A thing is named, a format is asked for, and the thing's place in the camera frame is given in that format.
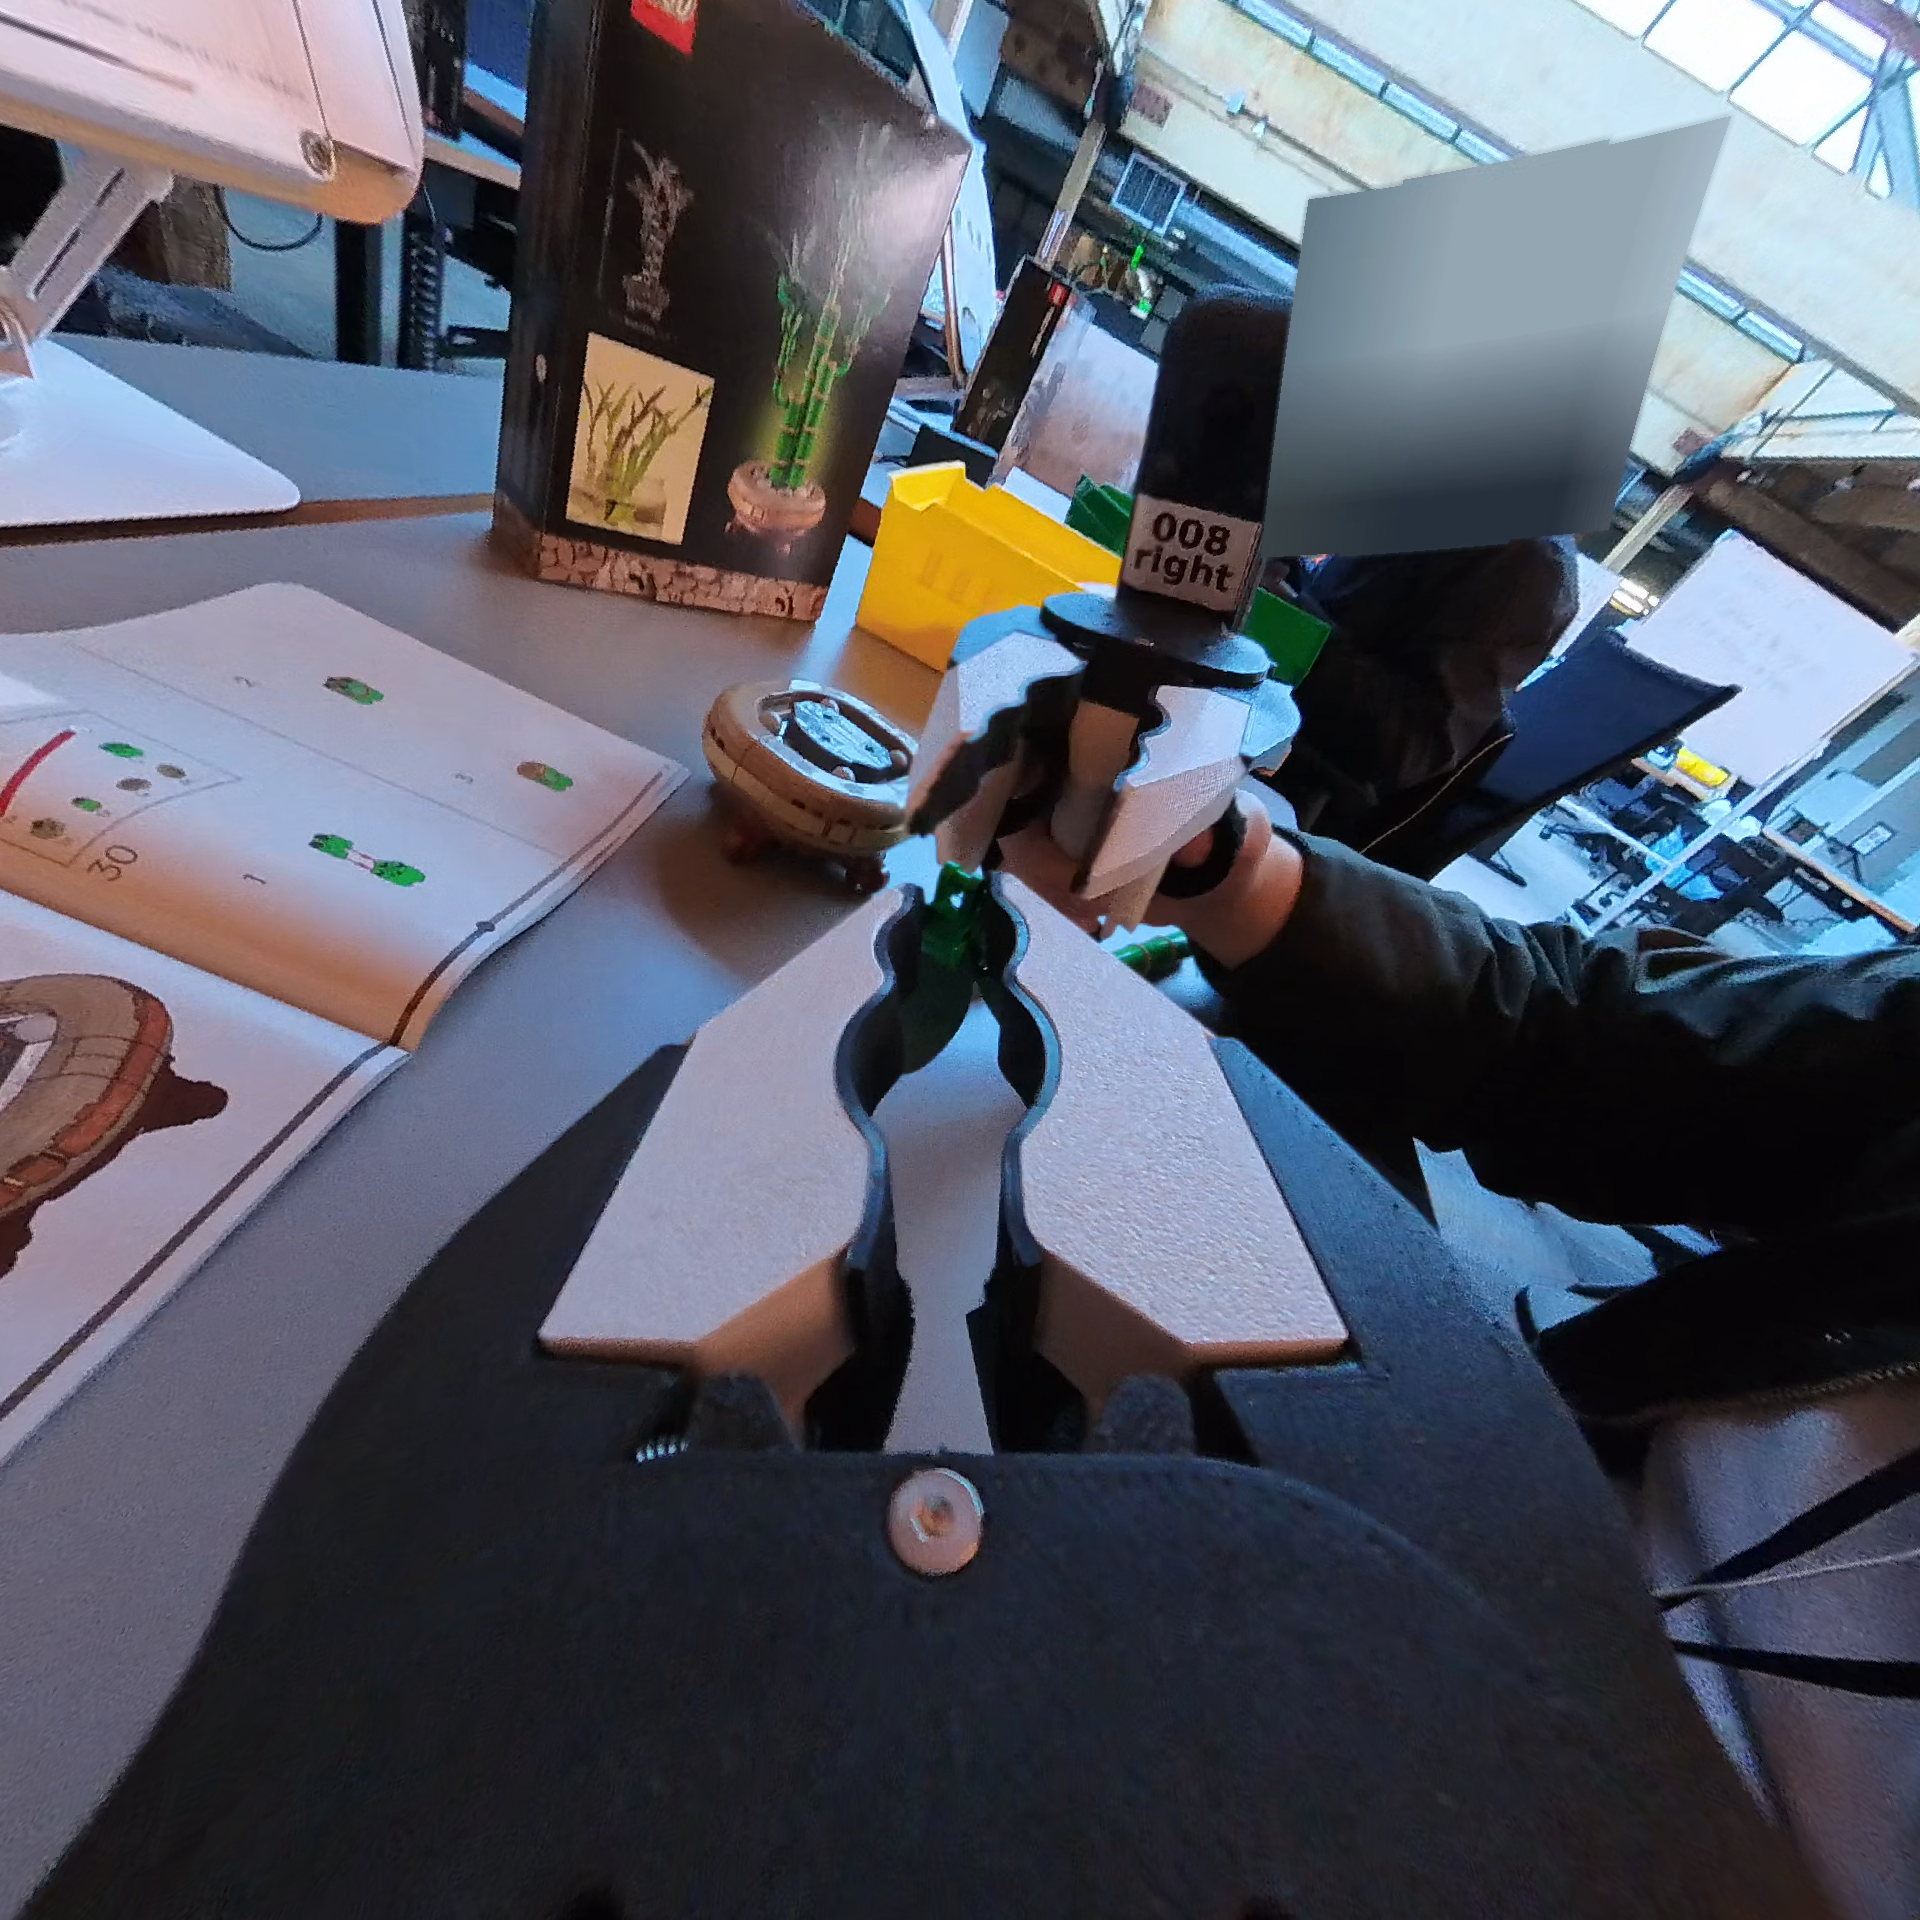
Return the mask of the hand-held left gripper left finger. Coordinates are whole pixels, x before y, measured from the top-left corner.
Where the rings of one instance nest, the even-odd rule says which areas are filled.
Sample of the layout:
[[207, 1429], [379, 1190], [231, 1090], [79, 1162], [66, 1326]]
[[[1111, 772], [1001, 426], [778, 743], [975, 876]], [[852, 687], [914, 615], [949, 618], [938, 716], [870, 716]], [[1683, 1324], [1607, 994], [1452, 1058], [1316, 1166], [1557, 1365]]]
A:
[[540, 1326], [547, 1352], [766, 1381], [791, 1427], [854, 1352], [842, 1290], [874, 1155], [837, 1052], [882, 992], [890, 887], [687, 1045]]

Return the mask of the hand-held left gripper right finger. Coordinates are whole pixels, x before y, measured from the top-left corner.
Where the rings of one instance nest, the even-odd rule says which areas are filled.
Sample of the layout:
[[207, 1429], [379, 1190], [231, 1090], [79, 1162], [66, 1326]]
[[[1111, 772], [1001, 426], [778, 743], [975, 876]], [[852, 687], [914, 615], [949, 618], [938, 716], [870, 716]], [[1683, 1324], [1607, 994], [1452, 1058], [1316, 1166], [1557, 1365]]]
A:
[[1338, 1359], [1348, 1327], [1231, 1088], [1174, 999], [991, 876], [1001, 1152], [991, 1444], [1071, 1450], [1122, 1381]]

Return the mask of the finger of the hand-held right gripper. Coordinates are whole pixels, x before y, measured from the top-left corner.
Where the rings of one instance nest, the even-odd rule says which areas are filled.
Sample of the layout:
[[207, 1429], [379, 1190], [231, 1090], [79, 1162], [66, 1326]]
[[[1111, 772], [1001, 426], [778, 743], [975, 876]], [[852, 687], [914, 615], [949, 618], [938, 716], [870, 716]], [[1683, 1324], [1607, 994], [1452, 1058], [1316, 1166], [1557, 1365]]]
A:
[[1146, 900], [1170, 855], [1213, 826], [1299, 728], [1289, 687], [1154, 687], [1141, 714], [1082, 701], [1070, 726], [1071, 890]]
[[988, 644], [954, 658], [914, 756], [907, 832], [996, 840], [1025, 780], [1028, 734], [1071, 714], [1084, 671], [1062, 644]]

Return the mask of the green connector brick piece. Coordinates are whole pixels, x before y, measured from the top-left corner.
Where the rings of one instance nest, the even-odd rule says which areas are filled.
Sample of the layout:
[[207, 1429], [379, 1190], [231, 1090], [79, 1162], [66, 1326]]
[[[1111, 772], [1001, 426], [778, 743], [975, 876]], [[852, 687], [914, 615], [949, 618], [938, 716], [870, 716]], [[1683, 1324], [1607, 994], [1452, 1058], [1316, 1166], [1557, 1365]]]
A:
[[916, 933], [897, 968], [900, 1068], [921, 1071], [955, 1038], [980, 979], [980, 912], [988, 883], [951, 861], [921, 902]]

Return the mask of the person's right forearm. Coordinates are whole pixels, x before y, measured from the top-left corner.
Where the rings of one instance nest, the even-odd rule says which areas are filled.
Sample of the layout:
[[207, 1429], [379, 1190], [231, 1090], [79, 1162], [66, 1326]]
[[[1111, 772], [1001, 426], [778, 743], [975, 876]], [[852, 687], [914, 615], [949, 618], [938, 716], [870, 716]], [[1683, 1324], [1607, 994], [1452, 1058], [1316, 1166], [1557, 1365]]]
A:
[[1659, 930], [1587, 938], [1284, 835], [1302, 890], [1271, 947], [1210, 979], [1330, 1125], [1459, 1152], [1481, 1187], [1721, 1248], [1538, 1332], [1603, 1421], [1783, 1394], [1828, 1330], [1918, 1308], [1915, 949], [1733, 958]]

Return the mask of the grey desk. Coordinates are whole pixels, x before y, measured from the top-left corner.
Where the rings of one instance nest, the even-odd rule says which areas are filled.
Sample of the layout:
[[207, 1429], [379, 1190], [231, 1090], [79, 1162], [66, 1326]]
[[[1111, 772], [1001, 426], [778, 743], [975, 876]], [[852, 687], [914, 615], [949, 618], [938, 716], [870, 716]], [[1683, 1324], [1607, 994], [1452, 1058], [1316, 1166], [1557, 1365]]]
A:
[[485, 971], [453, 1068], [327, 1147], [4, 1468], [14, 1916], [1498, 1916], [1538, 1890], [1519, 1629], [1442, 1543], [1444, 1248], [1186, 1014], [1323, 1362], [1202, 1359], [1205, 1452], [829, 1447], [756, 1387], [537, 1349], [717, 1005], [799, 923], [631, 855]]

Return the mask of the person's right hand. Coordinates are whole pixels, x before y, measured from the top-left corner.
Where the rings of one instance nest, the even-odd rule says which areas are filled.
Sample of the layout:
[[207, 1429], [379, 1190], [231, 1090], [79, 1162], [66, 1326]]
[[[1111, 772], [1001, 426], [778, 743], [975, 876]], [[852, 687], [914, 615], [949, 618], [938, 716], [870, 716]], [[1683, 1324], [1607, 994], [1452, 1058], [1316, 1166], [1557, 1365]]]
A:
[[[1275, 837], [1262, 806], [1244, 800], [1235, 819], [1242, 820], [1242, 840], [1218, 885], [1190, 898], [1157, 893], [1143, 910], [1143, 923], [1181, 928], [1221, 968], [1237, 968], [1271, 947], [1306, 880], [1302, 852], [1287, 837]], [[1098, 940], [1121, 930], [1105, 904], [1071, 891], [1077, 864], [1051, 840], [1044, 822], [1004, 837], [999, 864]]]

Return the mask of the tan brick pot base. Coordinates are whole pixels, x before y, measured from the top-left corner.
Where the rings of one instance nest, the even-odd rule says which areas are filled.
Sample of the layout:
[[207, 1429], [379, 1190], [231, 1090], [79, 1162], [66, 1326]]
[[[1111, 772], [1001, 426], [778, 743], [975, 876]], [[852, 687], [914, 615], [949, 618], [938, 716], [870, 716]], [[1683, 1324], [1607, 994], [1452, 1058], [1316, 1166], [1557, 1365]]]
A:
[[886, 850], [906, 838], [916, 752], [911, 734], [842, 687], [724, 687], [705, 720], [705, 756], [726, 805], [726, 858], [788, 847], [838, 869], [854, 893], [876, 893]]

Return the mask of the yellow parts bin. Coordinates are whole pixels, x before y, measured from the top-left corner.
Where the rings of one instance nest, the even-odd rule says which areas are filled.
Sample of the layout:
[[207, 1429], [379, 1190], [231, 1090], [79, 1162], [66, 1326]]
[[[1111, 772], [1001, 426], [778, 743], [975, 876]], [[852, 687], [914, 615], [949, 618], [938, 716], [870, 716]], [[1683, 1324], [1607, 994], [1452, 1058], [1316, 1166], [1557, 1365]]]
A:
[[899, 470], [879, 510], [854, 623], [943, 671], [975, 618], [1114, 588], [1121, 557], [959, 463]]

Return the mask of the small black toy box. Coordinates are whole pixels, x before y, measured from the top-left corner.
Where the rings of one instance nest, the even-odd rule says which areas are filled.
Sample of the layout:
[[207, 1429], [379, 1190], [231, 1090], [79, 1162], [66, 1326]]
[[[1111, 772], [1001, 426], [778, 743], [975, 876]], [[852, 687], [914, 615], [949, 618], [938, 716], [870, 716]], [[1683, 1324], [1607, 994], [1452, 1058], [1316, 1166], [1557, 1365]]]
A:
[[1025, 259], [954, 426], [995, 450], [995, 485], [1027, 470], [1066, 495], [1084, 475], [1131, 494], [1157, 376], [1090, 295]]

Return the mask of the dark blue chair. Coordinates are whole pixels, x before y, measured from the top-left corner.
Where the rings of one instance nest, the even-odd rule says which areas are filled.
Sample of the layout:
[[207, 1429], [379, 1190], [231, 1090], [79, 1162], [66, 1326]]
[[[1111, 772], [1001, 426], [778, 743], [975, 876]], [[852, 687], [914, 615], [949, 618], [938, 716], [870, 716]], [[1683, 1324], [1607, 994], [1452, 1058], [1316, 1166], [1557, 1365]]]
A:
[[1655, 661], [1614, 631], [1579, 642], [1514, 694], [1503, 749], [1442, 806], [1405, 871], [1428, 880], [1459, 858], [1499, 847], [1551, 802], [1679, 735], [1737, 693]]

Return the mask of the black toy set box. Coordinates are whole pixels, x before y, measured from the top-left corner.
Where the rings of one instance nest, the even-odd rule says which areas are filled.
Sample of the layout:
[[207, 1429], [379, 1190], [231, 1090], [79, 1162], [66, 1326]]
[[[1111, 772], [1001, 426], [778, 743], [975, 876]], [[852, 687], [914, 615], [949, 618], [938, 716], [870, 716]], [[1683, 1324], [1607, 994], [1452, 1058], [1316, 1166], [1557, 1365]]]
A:
[[821, 615], [975, 160], [791, 2], [540, 5], [494, 539], [534, 579]]

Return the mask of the whiteboard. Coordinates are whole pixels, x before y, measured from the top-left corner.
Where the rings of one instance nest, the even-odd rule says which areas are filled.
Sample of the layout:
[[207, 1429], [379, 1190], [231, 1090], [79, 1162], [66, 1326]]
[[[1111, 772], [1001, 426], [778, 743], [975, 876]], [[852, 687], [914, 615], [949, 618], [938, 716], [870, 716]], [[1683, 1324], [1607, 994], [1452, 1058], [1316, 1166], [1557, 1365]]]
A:
[[1737, 686], [1684, 741], [1750, 784], [1817, 752], [1915, 661], [1892, 631], [1740, 534], [1724, 534], [1628, 644], [1693, 679]]

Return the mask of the open instruction booklet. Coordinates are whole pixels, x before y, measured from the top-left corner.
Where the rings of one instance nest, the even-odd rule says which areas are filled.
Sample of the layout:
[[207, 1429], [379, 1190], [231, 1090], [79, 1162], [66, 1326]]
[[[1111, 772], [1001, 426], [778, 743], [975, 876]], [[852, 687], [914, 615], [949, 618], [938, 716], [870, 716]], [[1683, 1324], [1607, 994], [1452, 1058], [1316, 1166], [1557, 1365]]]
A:
[[2, 1452], [683, 780], [293, 583], [7, 636]]

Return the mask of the white tilted board stand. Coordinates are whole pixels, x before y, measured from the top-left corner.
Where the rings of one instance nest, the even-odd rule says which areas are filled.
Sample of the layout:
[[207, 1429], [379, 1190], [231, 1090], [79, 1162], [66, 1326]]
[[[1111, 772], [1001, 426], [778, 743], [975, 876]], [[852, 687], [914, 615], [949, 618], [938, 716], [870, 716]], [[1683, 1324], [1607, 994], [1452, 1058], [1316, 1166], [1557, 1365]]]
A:
[[53, 328], [179, 175], [355, 224], [396, 216], [422, 167], [399, 2], [4, 2], [2, 116], [65, 160], [2, 269], [4, 527], [294, 508], [293, 480]]

